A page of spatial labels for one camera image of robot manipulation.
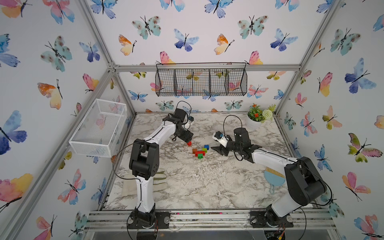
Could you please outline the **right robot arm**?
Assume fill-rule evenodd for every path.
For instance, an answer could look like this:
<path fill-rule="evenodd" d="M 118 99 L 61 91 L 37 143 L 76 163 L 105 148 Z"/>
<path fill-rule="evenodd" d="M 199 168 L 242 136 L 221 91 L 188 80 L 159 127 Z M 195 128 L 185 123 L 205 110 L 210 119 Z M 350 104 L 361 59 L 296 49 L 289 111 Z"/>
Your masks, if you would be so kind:
<path fill-rule="evenodd" d="M 233 152 L 238 161 L 246 160 L 270 168 L 285 177 L 288 187 L 288 192 L 264 211 L 250 214 L 251 225 L 253 228 L 291 228 L 293 224 L 288 221 L 291 212 L 307 206 L 324 194 L 327 184 L 311 159 L 285 157 L 254 145 L 245 128 L 236 128 L 234 135 L 235 138 L 231 139 L 220 131 L 214 133 L 213 139 L 220 145 L 213 150 L 222 156 Z"/>

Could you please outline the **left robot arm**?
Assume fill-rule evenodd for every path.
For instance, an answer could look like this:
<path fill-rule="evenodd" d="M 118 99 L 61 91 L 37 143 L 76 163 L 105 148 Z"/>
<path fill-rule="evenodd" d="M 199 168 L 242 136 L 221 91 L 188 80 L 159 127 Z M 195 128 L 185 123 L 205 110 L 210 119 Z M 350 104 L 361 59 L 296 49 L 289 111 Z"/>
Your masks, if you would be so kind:
<path fill-rule="evenodd" d="M 193 133 L 185 129 L 189 123 L 183 109 L 175 109 L 162 119 L 161 125 L 144 139 L 136 139 L 130 157 L 130 170 L 137 183 L 138 202 L 133 216 L 143 228 L 151 228 L 156 222 L 156 204 L 153 197 L 154 176 L 160 166 L 160 147 L 174 136 L 185 143 L 192 140 Z"/>

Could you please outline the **long red lego brick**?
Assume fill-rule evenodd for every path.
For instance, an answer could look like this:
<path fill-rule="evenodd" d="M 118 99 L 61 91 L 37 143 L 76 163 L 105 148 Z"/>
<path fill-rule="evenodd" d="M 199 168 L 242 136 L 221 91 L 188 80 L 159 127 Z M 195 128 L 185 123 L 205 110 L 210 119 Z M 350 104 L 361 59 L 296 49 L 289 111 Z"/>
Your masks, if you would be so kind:
<path fill-rule="evenodd" d="M 197 151 L 197 153 L 195 154 L 196 157 L 198 157 L 198 154 L 203 154 L 205 156 L 205 152 L 204 151 Z"/>

